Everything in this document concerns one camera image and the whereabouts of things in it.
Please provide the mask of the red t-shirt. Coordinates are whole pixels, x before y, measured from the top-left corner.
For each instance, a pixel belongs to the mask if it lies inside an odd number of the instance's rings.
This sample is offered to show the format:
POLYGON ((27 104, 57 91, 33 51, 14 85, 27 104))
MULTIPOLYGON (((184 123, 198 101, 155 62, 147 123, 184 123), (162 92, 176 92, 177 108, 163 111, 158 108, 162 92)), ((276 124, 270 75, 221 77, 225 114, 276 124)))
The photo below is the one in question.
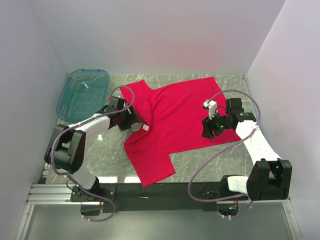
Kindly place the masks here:
POLYGON ((170 154, 237 142, 238 135, 224 130, 217 138, 202 137, 202 120, 208 116, 203 103, 214 97, 219 113, 226 98, 214 77, 187 80, 150 88, 142 79, 120 89, 133 108, 142 127, 130 134, 124 150, 143 187, 175 174, 170 154))

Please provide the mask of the teal transparent plastic bin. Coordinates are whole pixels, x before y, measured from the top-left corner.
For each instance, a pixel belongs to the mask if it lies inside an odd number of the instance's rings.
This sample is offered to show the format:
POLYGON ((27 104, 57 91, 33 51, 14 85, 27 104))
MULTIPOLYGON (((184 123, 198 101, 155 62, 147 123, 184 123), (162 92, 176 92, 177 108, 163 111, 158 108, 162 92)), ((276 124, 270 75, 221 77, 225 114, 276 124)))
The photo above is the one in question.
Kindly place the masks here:
POLYGON ((109 82, 109 73, 102 69, 73 71, 56 107, 59 119, 75 124, 90 118, 105 105, 109 82))

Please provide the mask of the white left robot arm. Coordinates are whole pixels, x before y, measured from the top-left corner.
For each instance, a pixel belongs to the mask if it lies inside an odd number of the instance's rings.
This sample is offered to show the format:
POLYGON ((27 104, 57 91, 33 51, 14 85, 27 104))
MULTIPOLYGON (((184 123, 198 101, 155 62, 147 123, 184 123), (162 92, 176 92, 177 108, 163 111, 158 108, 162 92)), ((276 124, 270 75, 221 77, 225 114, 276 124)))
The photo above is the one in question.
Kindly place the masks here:
POLYGON ((133 104, 121 97, 111 97, 110 103, 91 117, 71 125, 57 125, 44 154, 44 161, 52 165, 57 175, 67 176, 80 185, 88 201, 100 195, 100 183, 84 166, 86 141, 100 132, 118 127, 120 131, 140 122, 133 104))

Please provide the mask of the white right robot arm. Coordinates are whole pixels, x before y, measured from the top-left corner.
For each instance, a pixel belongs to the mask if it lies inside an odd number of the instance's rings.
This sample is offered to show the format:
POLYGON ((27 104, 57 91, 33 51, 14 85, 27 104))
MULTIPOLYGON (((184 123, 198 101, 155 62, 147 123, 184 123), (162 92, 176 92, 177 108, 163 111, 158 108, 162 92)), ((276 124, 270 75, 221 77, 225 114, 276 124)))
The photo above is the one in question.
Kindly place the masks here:
POLYGON ((230 200, 237 193, 247 195, 253 201, 286 200, 289 196, 292 164, 271 148, 252 112, 243 109, 240 98, 225 101, 226 114, 218 113, 218 105, 206 100, 203 108, 208 116, 202 120, 202 137, 214 140, 226 130, 233 130, 243 141, 253 162, 249 176, 225 175, 219 193, 230 200))

